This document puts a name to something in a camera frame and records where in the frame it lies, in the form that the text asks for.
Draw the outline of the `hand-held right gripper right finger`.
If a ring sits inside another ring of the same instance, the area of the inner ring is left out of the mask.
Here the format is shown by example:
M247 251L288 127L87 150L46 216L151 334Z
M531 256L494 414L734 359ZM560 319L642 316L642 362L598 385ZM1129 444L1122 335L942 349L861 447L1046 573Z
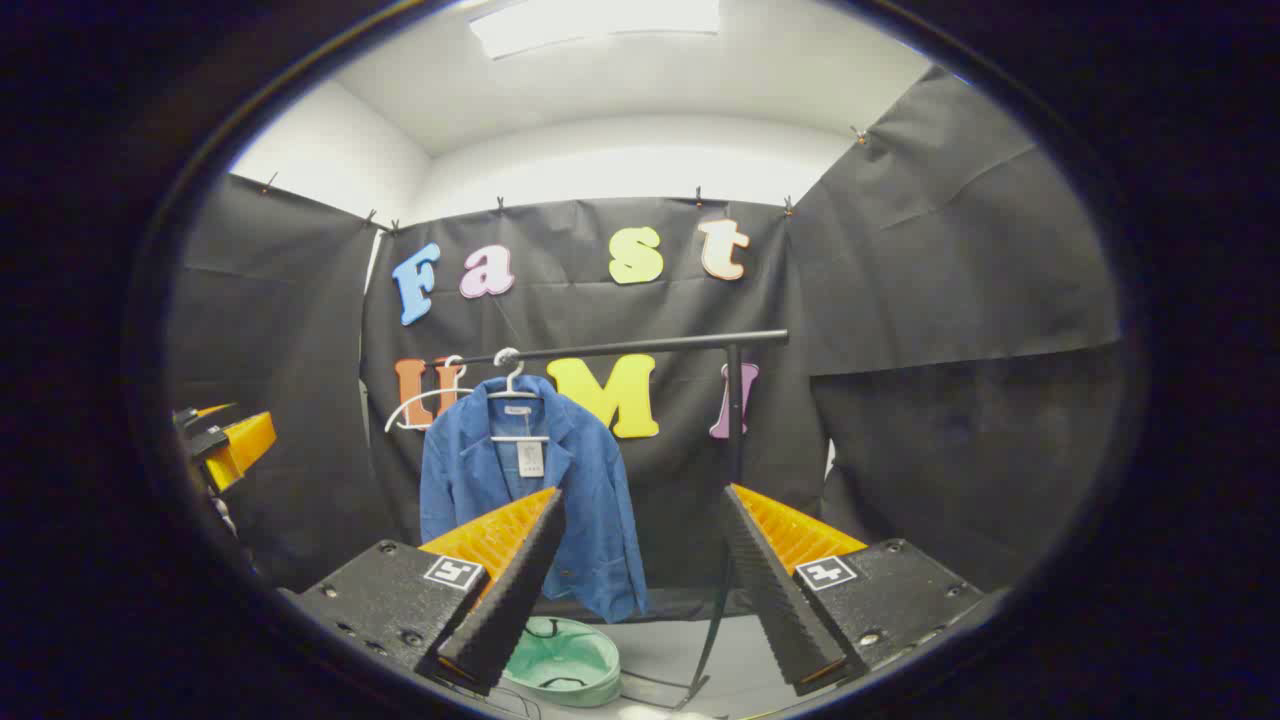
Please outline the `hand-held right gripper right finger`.
M724 487L718 518L778 670L800 696L923 653L1005 597L906 539L868 544L739 484Z

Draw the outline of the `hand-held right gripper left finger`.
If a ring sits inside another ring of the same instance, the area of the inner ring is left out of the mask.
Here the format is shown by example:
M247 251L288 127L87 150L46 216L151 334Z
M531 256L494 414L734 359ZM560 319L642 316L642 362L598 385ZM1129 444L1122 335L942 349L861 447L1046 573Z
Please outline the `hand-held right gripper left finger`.
M394 667L476 694L498 683L566 530L558 488L417 547L383 539L291 602Z

